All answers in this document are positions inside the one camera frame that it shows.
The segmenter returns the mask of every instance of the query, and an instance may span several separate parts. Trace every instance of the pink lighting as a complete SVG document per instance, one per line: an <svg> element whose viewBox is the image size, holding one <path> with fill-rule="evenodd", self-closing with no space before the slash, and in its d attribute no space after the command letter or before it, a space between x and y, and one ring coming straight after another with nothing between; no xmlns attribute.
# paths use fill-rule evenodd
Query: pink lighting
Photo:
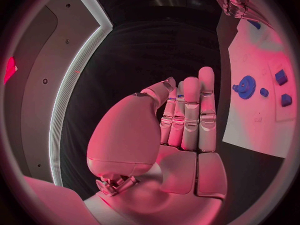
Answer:
<svg viewBox="0 0 300 225"><path fill-rule="evenodd" d="M16 61L14 59L14 57L12 56L7 63L7 67L6 67L6 74L4 77L4 84L7 83L7 81L12 77L12 75L14 75L14 73L18 70L17 66L16 66Z"/></svg>

